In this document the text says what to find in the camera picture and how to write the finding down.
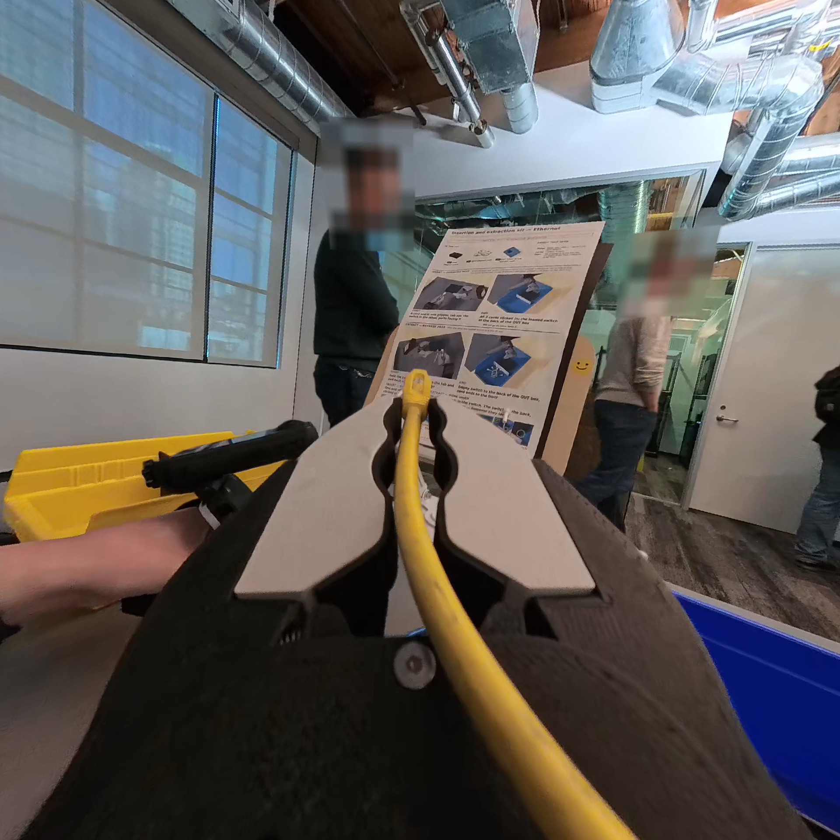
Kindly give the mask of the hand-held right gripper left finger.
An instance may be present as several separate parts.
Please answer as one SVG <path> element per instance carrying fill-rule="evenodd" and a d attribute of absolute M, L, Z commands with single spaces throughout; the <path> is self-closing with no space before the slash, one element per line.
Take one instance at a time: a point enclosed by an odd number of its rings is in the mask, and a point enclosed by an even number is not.
<path fill-rule="evenodd" d="M 234 588 L 239 599 L 311 601 L 383 545 L 402 420 L 380 397 L 330 429 L 298 459 Z"/>

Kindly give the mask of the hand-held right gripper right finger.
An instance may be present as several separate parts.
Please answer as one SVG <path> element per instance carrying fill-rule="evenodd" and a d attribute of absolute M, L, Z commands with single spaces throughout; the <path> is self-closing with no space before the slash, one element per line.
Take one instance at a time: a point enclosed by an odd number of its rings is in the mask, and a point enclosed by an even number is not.
<path fill-rule="evenodd" d="M 527 449 L 449 396 L 429 403 L 427 421 L 444 546 L 532 595 L 593 593 L 592 574 Z"/>

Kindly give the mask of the yellow plastic bin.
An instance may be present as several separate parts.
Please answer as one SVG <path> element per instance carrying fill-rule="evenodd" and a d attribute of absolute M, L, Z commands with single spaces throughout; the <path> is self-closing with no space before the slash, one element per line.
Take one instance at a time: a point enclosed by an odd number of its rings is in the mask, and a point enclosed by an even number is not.
<path fill-rule="evenodd" d="M 176 493 L 146 484 L 145 462 L 175 457 L 197 449 L 199 455 L 226 447 L 232 439 L 240 448 L 254 448 L 261 456 L 237 478 L 255 490 L 279 466 L 268 463 L 265 452 L 279 430 L 245 435 L 215 432 L 145 437 L 115 442 L 27 449 L 7 479 L 3 498 L 4 525 L 19 543 L 64 539 L 128 522 L 148 520 L 189 508 L 197 502 L 187 491 Z"/>

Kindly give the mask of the person's left forearm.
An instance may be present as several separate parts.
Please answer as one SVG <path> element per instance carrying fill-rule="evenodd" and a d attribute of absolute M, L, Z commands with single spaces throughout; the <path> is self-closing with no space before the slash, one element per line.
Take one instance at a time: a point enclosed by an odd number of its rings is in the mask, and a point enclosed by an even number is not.
<path fill-rule="evenodd" d="M 72 538 L 1 548 L 1 618 L 8 627 L 160 593 L 212 533 L 194 507 Z"/>

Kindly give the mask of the large grid window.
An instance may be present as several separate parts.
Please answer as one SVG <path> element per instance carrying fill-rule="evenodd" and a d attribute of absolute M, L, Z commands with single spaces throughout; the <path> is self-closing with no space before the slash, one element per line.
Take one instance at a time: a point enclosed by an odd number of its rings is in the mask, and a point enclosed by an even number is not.
<path fill-rule="evenodd" d="M 276 368 L 296 153 L 99 2 L 1 13 L 2 347 Z"/>

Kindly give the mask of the white door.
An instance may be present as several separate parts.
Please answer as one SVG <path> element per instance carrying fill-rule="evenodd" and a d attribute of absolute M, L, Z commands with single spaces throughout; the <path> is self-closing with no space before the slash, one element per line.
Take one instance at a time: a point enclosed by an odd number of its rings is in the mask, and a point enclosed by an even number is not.
<path fill-rule="evenodd" d="M 838 365 L 838 348 L 838 246 L 750 246 L 685 507 L 796 531 L 821 464 L 814 383 Z"/>

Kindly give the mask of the blue plastic bin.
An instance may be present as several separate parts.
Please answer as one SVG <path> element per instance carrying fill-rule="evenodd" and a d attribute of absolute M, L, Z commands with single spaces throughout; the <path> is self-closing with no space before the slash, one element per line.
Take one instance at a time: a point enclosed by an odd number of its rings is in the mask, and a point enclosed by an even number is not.
<path fill-rule="evenodd" d="M 762 762 L 809 822 L 838 837 L 838 643 L 672 585 Z"/>

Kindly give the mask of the silver spiral duct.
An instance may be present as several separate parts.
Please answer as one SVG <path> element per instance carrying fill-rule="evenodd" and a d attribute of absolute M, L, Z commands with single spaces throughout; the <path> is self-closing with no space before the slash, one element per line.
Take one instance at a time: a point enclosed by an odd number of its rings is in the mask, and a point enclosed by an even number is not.
<path fill-rule="evenodd" d="M 170 1 L 273 99 L 320 134 L 351 111 L 253 1 Z"/>

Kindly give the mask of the rectangular silver duct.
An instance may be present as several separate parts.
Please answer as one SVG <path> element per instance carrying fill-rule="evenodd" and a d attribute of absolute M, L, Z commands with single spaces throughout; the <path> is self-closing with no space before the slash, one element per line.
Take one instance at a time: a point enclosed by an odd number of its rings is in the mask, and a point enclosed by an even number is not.
<path fill-rule="evenodd" d="M 446 18 L 486 94 L 532 82 L 539 23 L 531 1 L 443 1 Z"/>

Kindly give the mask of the large silver elbow duct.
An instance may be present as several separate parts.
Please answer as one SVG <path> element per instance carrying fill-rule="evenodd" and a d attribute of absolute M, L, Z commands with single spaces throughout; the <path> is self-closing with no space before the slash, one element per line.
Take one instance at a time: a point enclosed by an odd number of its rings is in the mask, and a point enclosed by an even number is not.
<path fill-rule="evenodd" d="M 739 110 L 809 112 L 823 93 L 810 49 L 823 34 L 829 2 L 767 2 L 716 19 L 718 2 L 615 1 L 590 58 L 594 110 L 612 114 L 667 103 L 703 116 Z M 782 46 L 727 62 L 714 47 L 784 31 Z"/>

